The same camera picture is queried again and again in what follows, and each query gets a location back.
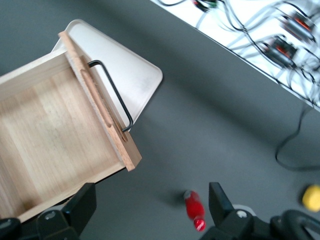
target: bottle cap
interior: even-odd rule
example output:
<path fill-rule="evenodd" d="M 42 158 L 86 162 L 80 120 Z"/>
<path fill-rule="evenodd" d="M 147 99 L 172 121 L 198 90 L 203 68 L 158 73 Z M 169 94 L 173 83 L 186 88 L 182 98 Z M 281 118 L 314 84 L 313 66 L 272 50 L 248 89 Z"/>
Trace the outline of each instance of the bottle cap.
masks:
<path fill-rule="evenodd" d="M 206 221 L 202 218 L 196 218 L 193 221 L 194 227 L 198 232 L 201 232 L 203 230 L 205 230 L 206 228 Z"/>
<path fill-rule="evenodd" d="M 309 186 L 303 195 L 302 203 L 312 212 L 320 211 L 320 186 Z"/>

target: black cable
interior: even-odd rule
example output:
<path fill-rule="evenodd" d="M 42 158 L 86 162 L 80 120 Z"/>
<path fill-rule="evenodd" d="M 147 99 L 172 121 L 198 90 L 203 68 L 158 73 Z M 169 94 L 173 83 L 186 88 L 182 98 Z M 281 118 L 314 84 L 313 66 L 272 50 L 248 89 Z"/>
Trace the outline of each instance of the black cable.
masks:
<path fill-rule="evenodd" d="M 178 1 L 178 2 L 175 2 L 175 3 L 164 3 L 163 1 L 161 0 L 157 0 L 158 3 L 160 3 L 161 5 L 163 6 L 166 6 L 166 7 L 171 7 L 171 6 L 176 6 L 176 5 L 179 5 L 179 4 L 182 4 L 183 2 L 187 1 L 187 0 L 181 0 L 181 1 Z"/>
<path fill-rule="evenodd" d="M 298 123 L 298 128 L 297 130 L 292 133 L 291 135 L 287 136 L 277 147 L 275 150 L 275 160 L 276 162 L 283 168 L 289 170 L 289 171 L 294 171 L 294 172 L 311 172 L 311 171 L 320 171 L 320 165 L 313 165 L 313 166 L 289 166 L 283 162 L 281 162 L 278 158 L 279 152 L 282 150 L 282 148 L 291 140 L 293 140 L 294 138 L 296 138 L 301 130 L 301 125 L 302 125 L 302 121 L 304 119 L 304 117 L 306 116 L 306 114 L 308 112 L 310 112 L 310 110 L 312 110 L 312 108 L 310 108 L 309 106 L 305 107 L 300 115 L 299 118 L 299 123 Z"/>
<path fill-rule="evenodd" d="M 298 7 L 297 5 L 293 4 L 292 2 L 289 2 L 289 1 L 283 1 L 283 3 L 286 3 L 288 5 L 291 5 L 293 6 L 295 9 L 297 9 L 303 16 L 305 16 L 306 18 L 309 18 L 308 15 L 302 11 L 302 9 L 300 7 Z"/>

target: red component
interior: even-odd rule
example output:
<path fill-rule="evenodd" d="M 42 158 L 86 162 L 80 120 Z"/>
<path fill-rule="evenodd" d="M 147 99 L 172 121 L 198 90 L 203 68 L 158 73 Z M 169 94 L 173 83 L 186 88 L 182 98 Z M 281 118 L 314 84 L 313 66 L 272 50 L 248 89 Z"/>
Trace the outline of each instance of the red component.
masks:
<path fill-rule="evenodd" d="M 280 46 L 276 46 L 275 47 L 280 53 L 282 53 L 283 55 L 285 55 L 287 58 L 290 58 L 288 52 L 286 50 L 284 50 L 282 47 Z"/>
<path fill-rule="evenodd" d="M 199 232 L 205 230 L 205 208 L 200 201 L 198 193 L 195 191 L 186 191 L 184 193 L 186 214 L 193 220 L 195 229 Z"/>
<path fill-rule="evenodd" d="M 305 29 L 307 29 L 307 30 L 310 31 L 309 26 L 308 26 L 304 21 L 302 21 L 300 18 L 295 17 L 294 20 L 295 20 L 297 23 L 299 23 L 301 26 L 303 26 Z"/>

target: white plastic tray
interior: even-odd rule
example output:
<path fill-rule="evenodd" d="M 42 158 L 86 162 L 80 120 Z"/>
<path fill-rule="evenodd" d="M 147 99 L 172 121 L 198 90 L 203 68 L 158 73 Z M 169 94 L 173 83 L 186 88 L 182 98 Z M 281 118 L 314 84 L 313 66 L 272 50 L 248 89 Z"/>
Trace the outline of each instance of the white plastic tray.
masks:
<path fill-rule="evenodd" d="M 83 20 L 73 20 L 65 30 L 92 60 L 103 62 L 135 123 L 162 81 L 162 71 Z M 59 40 L 52 51 L 62 47 Z M 106 74 L 101 67 L 96 70 L 127 126 L 129 120 Z"/>

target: wooden drawer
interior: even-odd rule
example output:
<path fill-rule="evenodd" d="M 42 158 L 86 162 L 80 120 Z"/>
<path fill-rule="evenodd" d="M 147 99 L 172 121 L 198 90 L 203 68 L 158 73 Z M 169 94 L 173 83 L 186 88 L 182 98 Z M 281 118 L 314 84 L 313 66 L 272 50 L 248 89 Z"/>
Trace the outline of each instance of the wooden drawer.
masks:
<path fill-rule="evenodd" d="M 0 218 L 24 222 L 141 160 L 86 56 L 60 37 L 65 49 L 0 77 Z"/>

